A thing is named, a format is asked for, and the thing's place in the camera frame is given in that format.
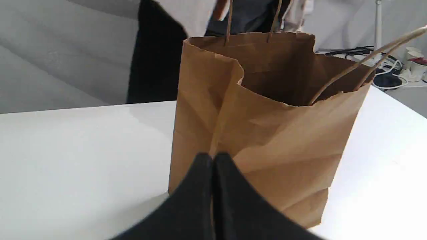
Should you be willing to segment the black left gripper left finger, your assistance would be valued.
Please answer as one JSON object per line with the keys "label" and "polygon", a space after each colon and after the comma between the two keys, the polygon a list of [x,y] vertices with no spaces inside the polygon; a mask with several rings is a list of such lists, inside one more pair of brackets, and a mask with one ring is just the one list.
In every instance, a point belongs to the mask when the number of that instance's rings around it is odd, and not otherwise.
{"label": "black left gripper left finger", "polygon": [[174,192],[116,240],[212,240],[212,157],[196,155]]}

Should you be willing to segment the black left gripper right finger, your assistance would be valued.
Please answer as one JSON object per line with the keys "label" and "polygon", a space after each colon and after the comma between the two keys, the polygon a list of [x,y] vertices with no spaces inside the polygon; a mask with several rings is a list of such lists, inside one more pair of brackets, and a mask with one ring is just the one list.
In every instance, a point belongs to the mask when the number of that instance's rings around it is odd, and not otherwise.
{"label": "black left gripper right finger", "polygon": [[217,240],[318,240],[271,206],[225,152],[213,160],[213,221]]}

